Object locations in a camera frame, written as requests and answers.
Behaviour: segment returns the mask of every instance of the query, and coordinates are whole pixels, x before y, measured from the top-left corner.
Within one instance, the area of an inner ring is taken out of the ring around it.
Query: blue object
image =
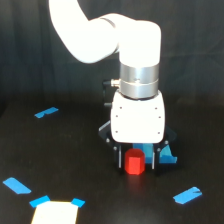
[[[200,195],[202,195],[201,191],[197,187],[192,187],[191,189],[184,191],[183,193],[178,194],[173,198],[175,202],[179,204],[185,204],[186,202],[191,201]]]
[[[81,208],[85,204],[85,201],[82,201],[80,199],[74,198],[71,203],[73,205],[77,205],[79,208]]]
[[[24,186],[22,183],[20,183],[18,180],[16,180],[13,177],[10,177],[9,179],[3,181],[3,184],[5,184],[8,188],[10,188],[16,194],[29,194],[31,192],[29,188]]]
[[[133,148],[141,149],[145,153],[145,163],[151,164],[153,157],[153,144],[133,144]],[[172,164],[177,162],[177,157],[173,157],[169,145],[160,152],[159,163]]]
[[[48,196],[44,196],[44,197],[38,198],[38,199],[36,199],[34,201],[31,201],[30,205],[33,208],[36,208],[38,205],[43,204],[43,203],[45,203],[47,201],[50,201],[50,198]]]
[[[45,111],[42,111],[42,112],[40,112],[40,113],[35,114],[35,116],[36,116],[37,118],[42,118],[45,114],[52,114],[52,113],[54,113],[54,112],[56,112],[56,111],[58,111],[57,108],[55,108],[55,107],[51,107],[50,109],[47,109],[47,110],[45,110]]]

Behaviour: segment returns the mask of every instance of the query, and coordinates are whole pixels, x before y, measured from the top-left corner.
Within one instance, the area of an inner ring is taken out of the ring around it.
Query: blue tape piece
[[[82,201],[80,199],[74,198],[71,203],[73,205],[77,205],[79,208],[81,208],[86,202]]]
[[[22,183],[20,183],[18,180],[16,180],[13,177],[10,177],[9,179],[3,181],[3,184],[5,184],[8,188],[10,188],[16,194],[29,194],[31,192],[29,188],[24,186]]]
[[[44,196],[44,197],[38,198],[38,199],[36,199],[34,201],[31,201],[30,205],[33,208],[36,208],[38,205],[43,204],[43,203],[45,203],[47,201],[50,201],[50,198],[48,196]]]
[[[50,109],[47,109],[45,111],[42,111],[40,113],[35,114],[34,116],[37,117],[37,118],[42,118],[45,114],[52,114],[52,113],[54,113],[56,111],[58,111],[57,108],[51,107]]]
[[[141,149],[145,153],[145,163],[151,164],[153,157],[153,144],[133,144],[133,148]],[[169,145],[163,148],[160,152],[159,163],[174,164],[177,162],[177,157],[173,157]]]
[[[192,187],[191,189],[184,191],[181,194],[176,195],[174,198],[175,202],[179,204],[185,204],[188,201],[191,201],[202,195],[200,190],[197,187]]]

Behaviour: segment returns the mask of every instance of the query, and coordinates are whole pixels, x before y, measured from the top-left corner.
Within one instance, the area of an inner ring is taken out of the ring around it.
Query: black table surface
[[[51,106],[59,111],[34,117]],[[32,192],[17,195],[0,184],[0,223],[31,223],[29,202],[45,195],[85,200],[77,224],[224,223],[223,107],[166,105],[178,162],[158,177],[148,166],[140,176],[117,172],[112,149],[98,136],[108,120],[109,110],[96,105],[8,104],[0,118],[0,181],[14,177]],[[175,203],[194,186],[202,196]]]

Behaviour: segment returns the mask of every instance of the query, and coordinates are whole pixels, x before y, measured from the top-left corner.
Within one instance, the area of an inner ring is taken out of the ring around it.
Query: silver metal ring
[[[125,82],[148,84],[159,78],[159,64],[152,67],[133,68],[121,63],[120,78]]]

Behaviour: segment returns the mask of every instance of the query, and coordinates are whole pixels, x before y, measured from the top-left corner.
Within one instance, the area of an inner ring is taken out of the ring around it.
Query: red block
[[[145,153],[141,149],[129,149],[125,153],[125,170],[134,175],[145,171]]]

